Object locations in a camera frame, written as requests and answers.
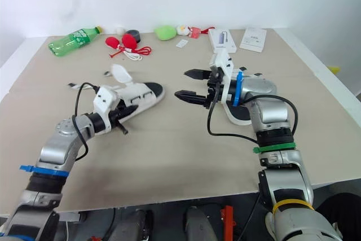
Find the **white table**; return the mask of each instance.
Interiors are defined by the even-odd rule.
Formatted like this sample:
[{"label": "white table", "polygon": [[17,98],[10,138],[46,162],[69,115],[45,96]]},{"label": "white table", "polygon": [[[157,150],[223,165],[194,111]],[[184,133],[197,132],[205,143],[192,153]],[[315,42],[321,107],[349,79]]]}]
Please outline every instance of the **white table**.
[{"label": "white table", "polygon": [[[236,67],[262,72],[276,83],[279,95],[297,106],[300,122],[295,141],[313,185],[360,178],[359,101],[296,37],[286,29],[276,31],[268,30],[263,53],[238,49],[232,54]],[[236,43],[243,32],[232,31]],[[161,42],[152,33],[143,34],[141,46],[149,45],[153,52],[141,62],[122,55],[110,60],[105,36],[58,58],[46,47],[53,39],[45,43],[44,38],[27,39],[1,68],[2,94],[14,84],[0,103],[0,214],[11,212],[27,185],[30,175],[18,170],[19,165],[34,164],[56,123],[71,116],[76,92],[67,83],[116,85],[113,78],[102,75],[113,62],[126,67],[136,81],[161,83],[166,96],[125,123],[130,131],[127,136],[113,131],[89,142],[90,152],[75,164],[58,211],[257,190],[257,172],[262,168],[252,153],[254,145],[237,138],[211,137],[206,132],[208,111],[174,96],[181,89],[206,93],[205,81],[192,80],[183,72],[208,68],[212,49],[207,36],[189,38],[179,49],[175,45],[181,37]],[[21,65],[26,68],[17,76],[14,66]],[[91,111],[93,96],[84,91],[80,112]],[[215,132],[254,137],[250,126],[230,123],[221,106],[215,109],[212,127]]]}]

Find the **small white card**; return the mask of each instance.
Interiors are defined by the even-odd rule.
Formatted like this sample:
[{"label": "small white card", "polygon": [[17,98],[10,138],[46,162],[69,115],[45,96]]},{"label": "small white card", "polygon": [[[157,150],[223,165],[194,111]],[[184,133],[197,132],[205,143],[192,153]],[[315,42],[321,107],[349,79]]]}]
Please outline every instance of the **small white card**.
[{"label": "small white card", "polygon": [[188,40],[181,39],[181,41],[177,43],[176,47],[182,48],[187,43],[188,43]]},{"label": "small white card", "polygon": [[266,33],[267,31],[265,29],[247,28],[239,47],[255,52],[262,52],[265,46]]}]

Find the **yellow cable tie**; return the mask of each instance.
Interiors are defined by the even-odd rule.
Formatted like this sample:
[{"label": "yellow cable tie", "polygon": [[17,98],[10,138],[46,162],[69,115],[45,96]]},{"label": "yellow cable tie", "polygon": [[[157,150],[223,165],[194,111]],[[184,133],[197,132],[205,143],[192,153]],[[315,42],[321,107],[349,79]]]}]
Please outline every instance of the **yellow cable tie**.
[{"label": "yellow cable tie", "polygon": [[309,204],[308,202],[304,201],[304,200],[298,200],[298,199],[287,199],[287,200],[281,200],[279,201],[278,203],[276,203],[274,206],[273,206],[273,210],[272,210],[272,213],[275,214],[276,213],[276,210],[278,208],[280,208],[282,205],[285,205],[285,204],[290,204],[290,203],[297,203],[297,204],[303,204],[305,206],[307,206],[308,208],[310,208],[311,210],[315,210],[311,204]]}]

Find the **green cable tie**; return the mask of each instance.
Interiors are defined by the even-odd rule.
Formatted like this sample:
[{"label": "green cable tie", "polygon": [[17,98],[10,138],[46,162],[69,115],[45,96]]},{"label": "green cable tie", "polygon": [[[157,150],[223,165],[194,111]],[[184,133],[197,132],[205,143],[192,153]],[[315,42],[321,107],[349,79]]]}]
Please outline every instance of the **green cable tie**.
[{"label": "green cable tie", "polygon": [[296,147],[296,144],[294,142],[289,142],[289,143],[270,145],[270,146],[266,146],[266,147],[255,147],[255,148],[253,148],[253,152],[255,154],[260,154],[261,152],[283,150],[283,149],[289,149],[289,148],[295,148],[295,147]]}]

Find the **bottle label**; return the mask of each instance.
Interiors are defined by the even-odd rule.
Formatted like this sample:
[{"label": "bottle label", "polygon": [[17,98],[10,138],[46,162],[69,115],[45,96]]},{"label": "bottle label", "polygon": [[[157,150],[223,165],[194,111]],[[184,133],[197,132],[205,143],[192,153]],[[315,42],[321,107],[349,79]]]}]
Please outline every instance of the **bottle label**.
[{"label": "bottle label", "polygon": [[83,46],[90,42],[89,36],[85,33],[83,29],[79,29],[78,31],[73,32],[72,36],[80,46]]}]

